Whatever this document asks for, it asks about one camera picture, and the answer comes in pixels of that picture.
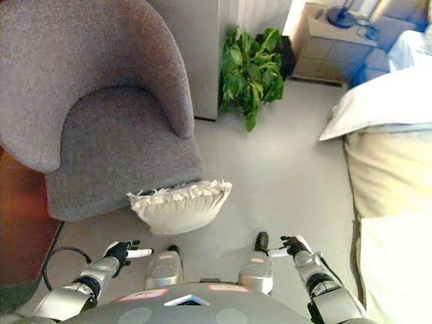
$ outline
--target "lamp base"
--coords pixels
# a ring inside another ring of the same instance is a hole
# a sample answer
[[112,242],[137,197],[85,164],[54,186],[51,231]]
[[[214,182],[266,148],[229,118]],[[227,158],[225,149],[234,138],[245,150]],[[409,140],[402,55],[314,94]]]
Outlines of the lamp base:
[[334,7],[327,10],[327,21],[339,28],[349,28],[356,23],[356,18],[345,7]]

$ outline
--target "white bedding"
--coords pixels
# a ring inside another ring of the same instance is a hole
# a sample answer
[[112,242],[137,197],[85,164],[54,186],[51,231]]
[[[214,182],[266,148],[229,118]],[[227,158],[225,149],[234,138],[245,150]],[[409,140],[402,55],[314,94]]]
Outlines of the white bedding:
[[358,267],[368,315],[378,324],[426,323],[432,125],[355,132],[345,147],[360,219]]
[[369,318],[430,323],[432,217],[365,218],[361,231],[359,269]]
[[411,66],[348,91],[333,108],[320,140],[369,126],[432,122],[432,65]]
[[320,138],[346,135],[358,267],[378,324],[428,323],[432,291],[432,60],[404,48],[394,69],[410,66],[348,91]]
[[390,72],[413,65],[432,66],[432,55],[422,53],[425,34],[407,30],[403,32],[388,53]]

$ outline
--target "bedside table drawer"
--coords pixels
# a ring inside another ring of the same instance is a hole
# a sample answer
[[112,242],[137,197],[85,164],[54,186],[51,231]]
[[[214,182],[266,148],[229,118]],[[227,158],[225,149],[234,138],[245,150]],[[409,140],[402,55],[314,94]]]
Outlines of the bedside table drawer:
[[302,56],[308,59],[326,59],[334,43],[331,40],[319,37],[310,37],[302,50]]
[[327,60],[360,65],[371,51],[372,48],[361,44],[335,41],[328,51]]
[[301,57],[292,76],[343,82],[351,79],[357,69],[356,64]]
[[350,80],[357,72],[357,69],[356,64],[323,61],[319,71],[324,79],[343,82]]
[[320,59],[307,59],[300,57],[296,67],[292,72],[293,76],[305,76],[309,78],[317,78],[323,61]]

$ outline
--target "nightstand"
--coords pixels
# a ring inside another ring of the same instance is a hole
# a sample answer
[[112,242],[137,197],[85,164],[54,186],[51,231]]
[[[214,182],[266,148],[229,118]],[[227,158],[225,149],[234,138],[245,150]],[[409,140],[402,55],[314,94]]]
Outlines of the nightstand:
[[369,53],[378,45],[357,35],[359,26],[342,29],[329,24],[329,7],[306,3],[294,35],[293,50],[297,64],[295,78],[346,83],[361,68]]

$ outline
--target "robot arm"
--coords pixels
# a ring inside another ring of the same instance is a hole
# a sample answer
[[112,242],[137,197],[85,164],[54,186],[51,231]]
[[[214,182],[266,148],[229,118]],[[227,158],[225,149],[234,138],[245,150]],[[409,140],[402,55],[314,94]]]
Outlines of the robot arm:
[[313,323],[372,323],[366,319],[363,305],[327,267],[320,252],[313,253],[301,236],[282,236],[281,239],[283,247],[269,250],[268,255],[290,255],[294,258],[296,269],[310,297],[308,309]]
[[69,285],[50,291],[38,305],[34,316],[65,321],[97,305],[111,278],[130,264],[130,259],[146,257],[152,249],[139,250],[140,241],[114,242],[103,258],[92,262]]

